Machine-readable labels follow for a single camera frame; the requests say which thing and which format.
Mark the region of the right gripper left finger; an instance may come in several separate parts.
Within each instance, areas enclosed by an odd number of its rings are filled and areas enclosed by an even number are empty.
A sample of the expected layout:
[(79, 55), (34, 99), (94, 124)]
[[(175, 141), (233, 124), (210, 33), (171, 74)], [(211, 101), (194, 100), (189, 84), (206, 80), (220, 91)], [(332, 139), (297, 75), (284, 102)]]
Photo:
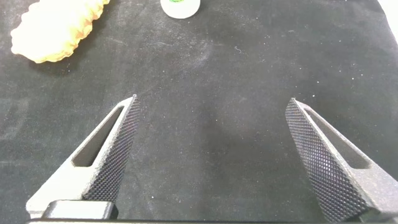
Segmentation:
[(137, 95), (120, 101), (44, 182), (25, 208), (39, 218), (51, 202), (115, 202), (139, 123)]

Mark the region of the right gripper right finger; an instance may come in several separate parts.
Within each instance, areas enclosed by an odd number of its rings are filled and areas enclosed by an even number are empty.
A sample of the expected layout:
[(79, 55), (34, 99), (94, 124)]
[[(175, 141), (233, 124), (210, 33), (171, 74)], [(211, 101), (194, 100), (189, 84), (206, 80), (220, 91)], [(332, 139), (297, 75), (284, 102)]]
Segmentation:
[(285, 119), (328, 222), (397, 222), (397, 181), (308, 105)]

